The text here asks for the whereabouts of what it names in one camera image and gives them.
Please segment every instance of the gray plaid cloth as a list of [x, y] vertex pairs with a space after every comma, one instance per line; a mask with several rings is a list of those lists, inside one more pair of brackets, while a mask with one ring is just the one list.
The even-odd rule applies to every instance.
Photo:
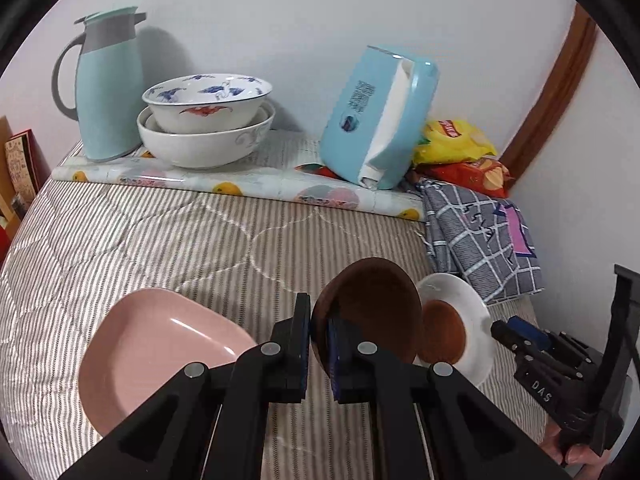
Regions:
[[513, 202], [425, 178], [417, 188], [436, 272], [459, 275], [485, 303], [542, 290], [529, 228]]

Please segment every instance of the lay's logo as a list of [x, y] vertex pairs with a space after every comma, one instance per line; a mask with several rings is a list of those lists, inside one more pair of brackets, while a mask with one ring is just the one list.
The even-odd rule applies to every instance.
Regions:
[[453, 121], [438, 121], [446, 136], [449, 137], [459, 137], [461, 134], [456, 130], [456, 127], [453, 125]]

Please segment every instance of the red bat pattern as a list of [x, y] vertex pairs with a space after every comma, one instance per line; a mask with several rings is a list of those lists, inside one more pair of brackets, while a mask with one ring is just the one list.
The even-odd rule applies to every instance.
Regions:
[[201, 106], [201, 107], [187, 108], [186, 110], [183, 110], [180, 113], [183, 114], [185, 112], [189, 112], [190, 114], [200, 115], [201, 117], [209, 117], [211, 114], [219, 112], [220, 110], [224, 110], [225, 108], [228, 108], [228, 110], [231, 112], [233, 111], [233, 108], [229, 106]]

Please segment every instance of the pink plate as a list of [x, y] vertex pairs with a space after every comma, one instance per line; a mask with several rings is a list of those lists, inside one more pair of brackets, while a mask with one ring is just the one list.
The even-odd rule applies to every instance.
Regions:
[[215, 367], [255, 346], [238, 325], [164, 288], [144, 288], [117, 302], [82, 358], [82, 408], [105, 436], [184, 365]]

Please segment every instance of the tissue box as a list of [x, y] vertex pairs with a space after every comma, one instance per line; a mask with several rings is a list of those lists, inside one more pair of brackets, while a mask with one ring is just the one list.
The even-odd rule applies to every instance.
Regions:
[[427, 58], [368, 46], [322, 134], [324, 164], [359, 186], [395, 187], [422, 136], [438, 76]]

